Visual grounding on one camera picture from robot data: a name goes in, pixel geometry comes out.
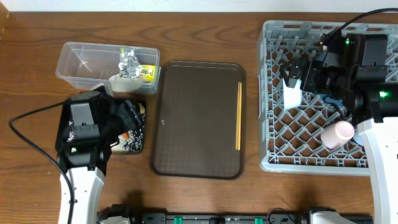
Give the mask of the dark blue plate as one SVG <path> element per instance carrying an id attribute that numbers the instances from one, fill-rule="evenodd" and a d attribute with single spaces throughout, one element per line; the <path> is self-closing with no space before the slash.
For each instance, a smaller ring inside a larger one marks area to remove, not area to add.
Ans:
<path id="1" fill-rule="evenodd" d="M 330 95 L 323 95 L 322 100 L 330 105 L 335 111 L 341 113 L 341 107 L 343 107 L 343 103 L 341 100 L 336 100 Z"/>

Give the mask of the pink cup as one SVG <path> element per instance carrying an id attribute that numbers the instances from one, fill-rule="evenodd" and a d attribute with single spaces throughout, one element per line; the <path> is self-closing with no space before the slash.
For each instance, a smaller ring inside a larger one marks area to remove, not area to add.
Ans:
<path id="1" fill-rule="evenodd" d="M 346 144 L 353 136 L 354 126 L 347 121 L 338 121 L 327 126 L 321 133 L 321 140 L 324 146 L 330 149 Z"/>

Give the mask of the brown food scrap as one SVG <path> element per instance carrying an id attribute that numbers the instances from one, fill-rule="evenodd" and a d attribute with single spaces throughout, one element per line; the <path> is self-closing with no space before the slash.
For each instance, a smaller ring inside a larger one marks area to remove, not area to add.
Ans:
<path id="1" fill-rule="evenodd" d="M 145 114 L 146 113 L 145 106 L 142 103 L 139 103 L 138 105 L 139 105 L 140 114 Z"/>

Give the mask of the orange carrot piece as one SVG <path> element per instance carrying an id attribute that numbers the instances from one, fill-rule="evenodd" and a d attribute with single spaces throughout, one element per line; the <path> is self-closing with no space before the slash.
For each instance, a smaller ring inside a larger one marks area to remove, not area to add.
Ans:
<path id="1" fill-rule="evenodd" d="M 129 133 L 128 133 L 128 132 L 123 133 L 121 136 L 122 136 L 124 139 L 129 139 Z"/>

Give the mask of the aluminium foil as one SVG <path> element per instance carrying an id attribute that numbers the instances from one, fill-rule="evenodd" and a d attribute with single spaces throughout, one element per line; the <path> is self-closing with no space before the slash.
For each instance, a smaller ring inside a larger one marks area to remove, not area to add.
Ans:
<path id="1" fill-rule="evenodd" d="M 119 77 L 138 79 L 140 76 L 141 64 L 136 56 L 135 48 L 120 48 L 119 59 Z"/>

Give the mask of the light blue rice bowl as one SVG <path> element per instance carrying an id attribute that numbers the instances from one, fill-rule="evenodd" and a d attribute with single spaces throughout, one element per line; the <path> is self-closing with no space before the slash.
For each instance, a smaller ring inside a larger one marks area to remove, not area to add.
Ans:
<path id="1" fill-rule="evenodd" d="M 284 109 L 297 108 L 302 103 L 301 81 L 298 80 L 294 88 L 287 87 L 283 80 L 283 104 Z"/>

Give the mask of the white napkin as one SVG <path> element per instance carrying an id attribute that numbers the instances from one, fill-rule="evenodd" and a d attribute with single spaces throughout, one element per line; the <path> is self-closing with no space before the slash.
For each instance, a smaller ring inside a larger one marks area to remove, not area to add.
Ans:
<path id="1" fill-rule="evenodd" d="M 115 92 L 132 93 L 144 84 L 140 79 L 120 78 L 118 75 L 113 75 L 109 78 L 111 89 Z"/>

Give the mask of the yellow snack wrapper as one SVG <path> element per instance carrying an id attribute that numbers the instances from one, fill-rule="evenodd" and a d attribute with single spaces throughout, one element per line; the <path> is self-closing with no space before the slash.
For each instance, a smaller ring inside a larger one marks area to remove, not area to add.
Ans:
<path id="1" fill-rule="evenodd" d="M 155 78 L 155 65 L 141 65 L 139 69 L 139 78 L 144 82 L 152 82 Z"/>

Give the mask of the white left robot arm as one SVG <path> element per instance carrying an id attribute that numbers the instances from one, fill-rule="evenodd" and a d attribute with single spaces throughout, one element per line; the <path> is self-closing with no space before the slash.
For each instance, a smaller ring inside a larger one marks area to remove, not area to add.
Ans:
<path id="1" fill-rule="evenodd" d="M 9 127 L 60 171 L 59 223 L 134 223 L 133 211 L 124 205 L 112 205 L 99 212 L 98 204 L 112 148 L 125 148 L 130 133 L 141 134 L 144 130 L 144 104 L 93 90 L 58 105 L 62 113 L 55 159 L 15 128 L 17 119 L 10 119 Z"/>

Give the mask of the wooden chopstick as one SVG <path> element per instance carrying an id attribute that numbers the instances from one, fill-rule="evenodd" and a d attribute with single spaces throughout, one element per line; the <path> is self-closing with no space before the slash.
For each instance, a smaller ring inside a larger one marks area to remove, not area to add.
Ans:
<path id="1" fill-rule="evenodd" d="M 237 150 L 241 150 L 242 83 L 238 83 Z"/>
<path id="2" fill-rule="evenodd" d="M 236 150 L 241 148 L 241 82 L 238 82 L 237 105 L 236 105 Z"/>

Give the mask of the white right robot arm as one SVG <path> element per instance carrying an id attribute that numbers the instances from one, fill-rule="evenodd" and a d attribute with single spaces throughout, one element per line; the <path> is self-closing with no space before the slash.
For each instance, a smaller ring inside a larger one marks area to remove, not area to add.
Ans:
<path id="1" fill-rule="evenodd" d="M 330 35 L 323 58 L 280 65 L 285 84 L 330 95 L 350 111 L 368 158 L 374 222 L 397 223 L 397 84 L 387 82 L 386 34 Z"/>

